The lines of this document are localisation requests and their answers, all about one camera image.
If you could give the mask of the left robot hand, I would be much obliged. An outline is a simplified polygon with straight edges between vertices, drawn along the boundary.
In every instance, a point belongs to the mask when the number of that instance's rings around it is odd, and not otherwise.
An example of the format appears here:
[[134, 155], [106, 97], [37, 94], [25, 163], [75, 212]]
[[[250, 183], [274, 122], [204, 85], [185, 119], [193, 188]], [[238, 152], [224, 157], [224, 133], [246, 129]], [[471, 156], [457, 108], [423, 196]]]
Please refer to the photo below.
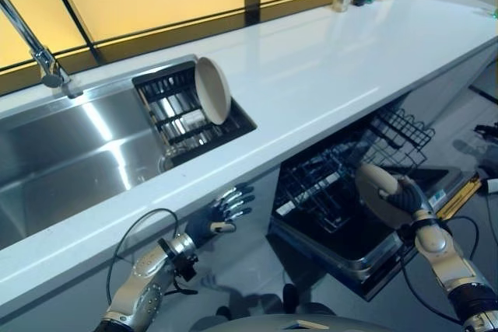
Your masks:
[[235, 221], [252, 212], [249, 204], [254, 199], [252, 185], [235, 185], [195, 212], [188, 219], [184, 232], [191, 238], [195, 247], [200, 249], [219, 234], [235, 232]]

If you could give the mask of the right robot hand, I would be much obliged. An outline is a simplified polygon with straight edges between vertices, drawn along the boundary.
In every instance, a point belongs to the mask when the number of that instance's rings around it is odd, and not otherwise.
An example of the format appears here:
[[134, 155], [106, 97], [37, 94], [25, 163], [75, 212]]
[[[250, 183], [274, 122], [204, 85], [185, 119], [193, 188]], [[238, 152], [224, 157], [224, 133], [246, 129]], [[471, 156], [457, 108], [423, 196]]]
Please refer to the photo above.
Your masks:
[[392, 228], [411, 224], [419, 211], [433, 212], [418, 184], [407, 176], [397, 180], [394, 193], [379, 187], [378, 196], [385, 202], [381, 220]]

